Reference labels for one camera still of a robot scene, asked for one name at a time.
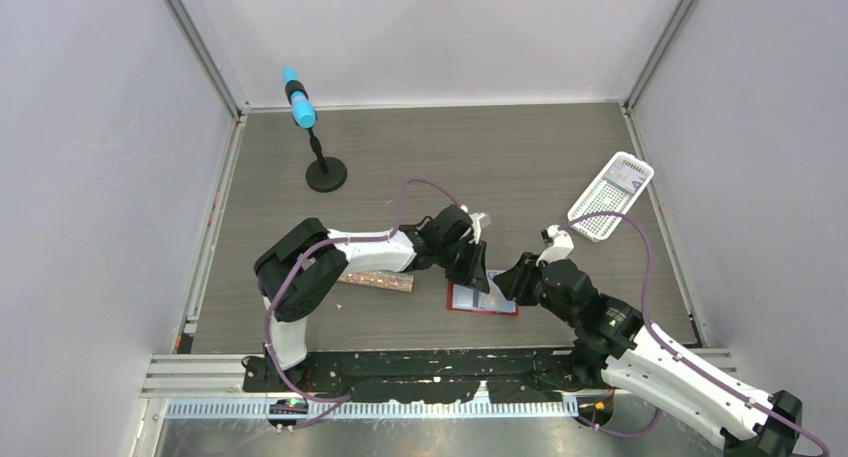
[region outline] perforated tray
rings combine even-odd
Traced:
[[[568,220],[602,210],[626,214],[651,178],[654,169],[626,153],[616,153],[568,211]],[[595,217],[574,225],[592,242],[605,240],[621,222],[620,217]]]

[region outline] table surface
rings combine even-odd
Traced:
[[[566,213],[617,151],[633,152],[616,104],[335,110],[315,127],[329,156],[347,164],[339,190],[319,194],[304,180],[314,160],[306,132],[287,113],[250,114],[192,352],[260,352],[264,307],[252,267],[295,225],[318,217],[348,232],[391,227],[401,185],[424,177],[471,212],[491,215],[489,269],[508,269],[522,252],[540,252],[539,231]],[[448,204],[422,185],[408,193],[405,223]],[[651,281],[654,319],[684,343],[695,336],[647,194],[629,215],[657,254]],[[603,293],[639,306],[645,249],[622,223],[591,243],[574,235],[572,260]],[[337,284],[309,317],[310,350],[445,349],[571,345],[574,333],[546,310],[518,316],[448,311],[447,281],[434,268],[415,273],[402,293]]]

